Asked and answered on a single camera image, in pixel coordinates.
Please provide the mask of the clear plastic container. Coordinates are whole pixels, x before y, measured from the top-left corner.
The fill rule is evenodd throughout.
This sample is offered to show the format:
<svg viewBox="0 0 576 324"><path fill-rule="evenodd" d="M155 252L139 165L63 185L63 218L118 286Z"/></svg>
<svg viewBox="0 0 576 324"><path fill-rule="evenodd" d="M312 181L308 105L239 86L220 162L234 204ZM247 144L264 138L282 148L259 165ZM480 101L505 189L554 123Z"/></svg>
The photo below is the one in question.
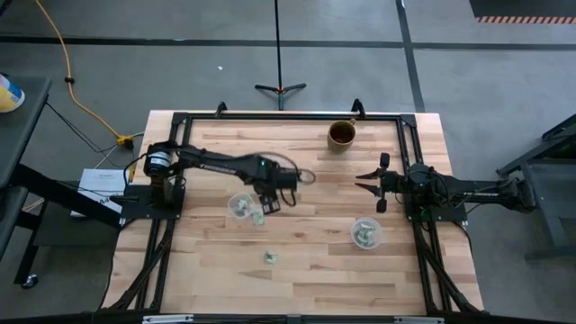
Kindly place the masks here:
<svg viewBox="0 0 576 324"><path fill-rule="evenodd" d="M356 226L360 223L371 224L371 225L376 227L376 230L372 235L367 234L367 237L372 237L376 241L376 245L373 248L365 248L365 247L360 246L360 244L358 242L358 236L355 234ZM353 226L352 226L350 234L351 234L351 238L352 238L353 242L355 243L355 245L357 247L359 247L361 249L365 249L365 250L371 250L371 249L375 249L375 248L379 247L383 243L383 240L384 240L384 232L383 232L382 226L375 219L368 218L368 217L362 217L362 218L356 219Z"/></svg>
<svg viewBox="0 0 576 324"><path fill-rule="evenodd" d="M245 211L238 209L239 201L247 201L248 208ZM238 220L244 220L253 215L255 203L252 196L248 193L236 193L228 200L229 214Z"/></svg>

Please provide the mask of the white paper sheet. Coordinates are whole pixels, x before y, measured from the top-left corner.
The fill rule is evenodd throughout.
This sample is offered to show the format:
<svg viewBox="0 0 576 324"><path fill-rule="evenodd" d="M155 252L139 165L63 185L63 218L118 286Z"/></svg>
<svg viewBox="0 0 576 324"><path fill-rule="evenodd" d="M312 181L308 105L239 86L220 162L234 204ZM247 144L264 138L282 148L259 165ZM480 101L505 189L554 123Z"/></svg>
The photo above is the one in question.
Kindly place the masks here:
<svg viewBox="0 0 576 324"><path fill-rule="evenodd" d="M85 169L77 185L77 191L107 208L121 213L122 207L110 200L111 196L123 195L124 174L119 169Z"/></svg>

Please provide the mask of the olive green ceramic mug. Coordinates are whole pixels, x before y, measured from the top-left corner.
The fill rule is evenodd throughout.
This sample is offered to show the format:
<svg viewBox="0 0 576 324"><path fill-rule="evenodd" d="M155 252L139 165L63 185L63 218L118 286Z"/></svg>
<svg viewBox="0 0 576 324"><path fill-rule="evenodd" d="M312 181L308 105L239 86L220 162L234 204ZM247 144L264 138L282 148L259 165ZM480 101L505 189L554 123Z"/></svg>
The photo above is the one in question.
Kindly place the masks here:
<svg viewBox="0 0 576 324"><path fill-rule="evenodd" d="M355 119L333 122L327 134L328 149L334 153L349 149L356 137L355 124Z"/></svg>

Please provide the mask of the black side table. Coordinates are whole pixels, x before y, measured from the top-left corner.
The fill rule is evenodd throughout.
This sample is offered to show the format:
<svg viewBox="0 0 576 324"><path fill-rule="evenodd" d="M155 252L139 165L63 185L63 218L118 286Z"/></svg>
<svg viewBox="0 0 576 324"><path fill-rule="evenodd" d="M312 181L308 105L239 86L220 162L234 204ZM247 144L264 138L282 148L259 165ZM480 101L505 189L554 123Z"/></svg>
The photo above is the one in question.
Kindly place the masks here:
<svg viewBox="0 0 576 324"><path fill-rule="evenodd" d="M11 184L47 99L51 81L39 76L11 76L9 80L25 94L14 111L0 113L0 261L16 226L28 191Z"/></svg>

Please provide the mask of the black floor mat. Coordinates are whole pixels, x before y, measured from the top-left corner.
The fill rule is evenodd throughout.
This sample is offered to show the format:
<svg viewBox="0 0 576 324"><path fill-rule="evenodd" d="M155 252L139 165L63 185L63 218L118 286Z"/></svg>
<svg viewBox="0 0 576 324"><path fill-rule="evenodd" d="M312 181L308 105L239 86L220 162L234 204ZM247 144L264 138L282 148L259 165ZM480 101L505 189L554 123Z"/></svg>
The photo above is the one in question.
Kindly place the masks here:
<svg viewBox="0 0 576 324"><path fill-rule="evenodd" d="M469 0L475 17L576 17L576 0Z"/></svg>

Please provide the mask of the silver metal bracket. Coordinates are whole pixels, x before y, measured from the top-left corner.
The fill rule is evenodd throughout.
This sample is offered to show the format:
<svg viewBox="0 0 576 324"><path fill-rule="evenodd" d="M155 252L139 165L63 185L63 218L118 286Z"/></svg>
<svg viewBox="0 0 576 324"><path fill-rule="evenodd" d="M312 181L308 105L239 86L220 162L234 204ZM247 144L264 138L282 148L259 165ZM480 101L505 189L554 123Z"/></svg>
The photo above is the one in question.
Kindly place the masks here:
<svg viewBox="0 0 576 324"><path fill-rule="evenodd" d="M141 324L189 324L193 322L193 314L158 314L144 316Z"/></svg>
<svg viewBox="0 0 576 324"><path fill-rule="evenodd" d="M401 316L393 319L393 324L445 324L443 318Z"/></svg>

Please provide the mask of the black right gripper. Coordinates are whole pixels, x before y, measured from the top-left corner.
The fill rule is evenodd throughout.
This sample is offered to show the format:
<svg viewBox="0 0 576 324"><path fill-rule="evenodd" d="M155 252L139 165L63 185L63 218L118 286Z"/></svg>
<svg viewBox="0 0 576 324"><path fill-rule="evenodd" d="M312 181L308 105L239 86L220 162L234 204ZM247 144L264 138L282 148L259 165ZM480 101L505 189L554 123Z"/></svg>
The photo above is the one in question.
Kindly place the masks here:
<svg viewBox="0 0 576 324"><path fill-rule="evenodd" d="M379 167L373 172L358 175L357 179L379 179L380 185L361 184L355 183L356 186L363 188L373 194L374 197L379 197L376 204L376 211L384 213L387 210L387 201L385 195L387 193L405 194L407 190L406 177L398 174L396 171L389 171L390 154L382 153L380 155Z"/></svg>

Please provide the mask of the orange black hazard tape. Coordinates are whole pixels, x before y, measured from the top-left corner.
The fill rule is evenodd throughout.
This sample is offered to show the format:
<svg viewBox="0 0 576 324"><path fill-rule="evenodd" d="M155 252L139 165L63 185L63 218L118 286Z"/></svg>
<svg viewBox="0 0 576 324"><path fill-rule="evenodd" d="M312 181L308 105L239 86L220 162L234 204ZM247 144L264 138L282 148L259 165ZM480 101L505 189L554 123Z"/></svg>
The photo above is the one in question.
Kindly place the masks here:
<svg viewBox="0 0 576 324"><path fill-rule="evenodd" d="M477 23L576 24L576 16L479 16Z"/></svg>

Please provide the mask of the black aluminium table frame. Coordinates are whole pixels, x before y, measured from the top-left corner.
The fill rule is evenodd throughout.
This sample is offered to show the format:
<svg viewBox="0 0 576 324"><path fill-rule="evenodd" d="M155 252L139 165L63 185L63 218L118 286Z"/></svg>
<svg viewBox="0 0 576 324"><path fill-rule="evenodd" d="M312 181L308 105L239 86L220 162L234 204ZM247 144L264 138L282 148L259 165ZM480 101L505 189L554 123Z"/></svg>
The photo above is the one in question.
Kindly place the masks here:
<svg viewBox="0 0 576 324"><path fill-rule="evenodd" d="M374 112L356 123L352 147L329 151L336 113L196 112L190 141L230 155L273 151L314 172L300 187L296 205L265 218L263 226L233 218L228 200L244 191L235 177L198 169L186 173L186 196L164 272L164 313L298 313L422 315L425 303L413 230L397 197L383 214L376 200L356 186L374 171L382 153L401 171L413 160L409 141L397 131L397 114ZM350 231L356 219L375 219L383 243L357 247ZM278 255L268 264L265 252Z"/></svg>

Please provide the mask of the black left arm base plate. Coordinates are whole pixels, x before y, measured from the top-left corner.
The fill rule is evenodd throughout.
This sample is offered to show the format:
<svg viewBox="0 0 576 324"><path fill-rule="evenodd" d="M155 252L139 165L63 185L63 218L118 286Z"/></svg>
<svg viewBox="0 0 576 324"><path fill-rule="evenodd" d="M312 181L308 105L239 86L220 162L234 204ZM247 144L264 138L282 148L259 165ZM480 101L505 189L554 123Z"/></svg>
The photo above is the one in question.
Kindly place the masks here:
<svg viewBox="0 0 576 324"><path fill-rule="evenodd" d="M121 206L125 219L177 220L185 198L185 187L170 183L161 186L130 185L123 195L110 200Z"/></svg>

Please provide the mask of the black tripod stand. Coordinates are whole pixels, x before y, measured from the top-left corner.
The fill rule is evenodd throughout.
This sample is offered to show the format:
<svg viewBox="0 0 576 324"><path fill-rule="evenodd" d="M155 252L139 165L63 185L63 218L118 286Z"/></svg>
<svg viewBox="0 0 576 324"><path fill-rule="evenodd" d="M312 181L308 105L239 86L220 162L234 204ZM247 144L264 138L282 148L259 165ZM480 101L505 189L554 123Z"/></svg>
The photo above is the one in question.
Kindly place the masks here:
<svg viewBox="0 0 576 324"><path fill-rule="evenodd" d="M280 40L280 23L279 23L279 4L278 0L274 0L274 28L275 28L275 50L276 50L276 64L277 64L277 86L268 85L255 85L258 91L268 91L274 93L277 99L277 109L284 110L284 102L286 95L294 90L302 90L307 87L305 83L296 85L284 86L283 83L283 70L282 70L282 56L281 56L281 40Z"/></svg>

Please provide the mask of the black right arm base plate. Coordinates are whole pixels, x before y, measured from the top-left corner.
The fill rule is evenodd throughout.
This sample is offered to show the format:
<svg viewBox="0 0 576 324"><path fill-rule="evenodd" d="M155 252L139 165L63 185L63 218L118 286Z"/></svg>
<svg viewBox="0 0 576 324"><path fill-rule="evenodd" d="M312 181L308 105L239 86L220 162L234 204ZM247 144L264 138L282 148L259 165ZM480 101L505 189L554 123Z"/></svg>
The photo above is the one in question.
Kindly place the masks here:
<svg viewBox="0 0 576 324"><path fill-rule="evenodd" d="M406 218L413 222L468 221L466 209L463 206L457 209L450 209L447 206L423 206L412 201L410 198L404 202L404 206L406 209Z"/></svg>

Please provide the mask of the yellow blue white tub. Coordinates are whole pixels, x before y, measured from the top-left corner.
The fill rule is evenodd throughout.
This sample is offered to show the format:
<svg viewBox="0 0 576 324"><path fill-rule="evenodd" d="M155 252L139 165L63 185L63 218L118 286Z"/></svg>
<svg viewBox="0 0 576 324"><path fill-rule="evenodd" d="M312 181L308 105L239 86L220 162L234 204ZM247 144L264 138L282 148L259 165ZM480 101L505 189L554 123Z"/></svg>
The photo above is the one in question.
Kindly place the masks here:
<svg viewBox="0 0 576 324"><path fill-rule="evenodd" d="M25 101L25 92L6 76L0 74L0 113L18 109Z"/></svg>

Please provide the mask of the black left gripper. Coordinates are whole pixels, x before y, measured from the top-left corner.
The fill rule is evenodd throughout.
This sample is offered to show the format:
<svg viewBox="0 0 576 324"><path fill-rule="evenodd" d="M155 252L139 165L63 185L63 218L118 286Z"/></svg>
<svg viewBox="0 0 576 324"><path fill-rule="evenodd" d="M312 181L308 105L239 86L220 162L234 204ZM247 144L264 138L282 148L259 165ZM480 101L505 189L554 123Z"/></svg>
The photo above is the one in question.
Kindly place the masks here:
<svg viewBox="0 0 576 324"><path fill-rule="evenodd" d="M264 214L279 212L281 205L277 194L282 190L296 191L298 175L294 169L274 168L268 171L263 180L256 181L256 193L262 197Z"/></svg>

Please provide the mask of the grey metal stand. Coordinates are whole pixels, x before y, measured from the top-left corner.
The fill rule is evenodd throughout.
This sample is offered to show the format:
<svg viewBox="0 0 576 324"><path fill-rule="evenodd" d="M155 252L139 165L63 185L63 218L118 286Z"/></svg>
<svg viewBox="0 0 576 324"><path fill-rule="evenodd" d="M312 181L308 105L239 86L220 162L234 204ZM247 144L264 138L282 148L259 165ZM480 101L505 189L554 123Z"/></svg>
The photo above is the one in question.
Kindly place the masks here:
<svg viewBox="0 0 576 324"><path fill-rule="evenodd" d="M521 172L532 186L536 206L544 216L552 245L525 255L536 261L576 257L563 221L576 221L576 113L542 135L542 142L496 170L501 177Z"/></svg>

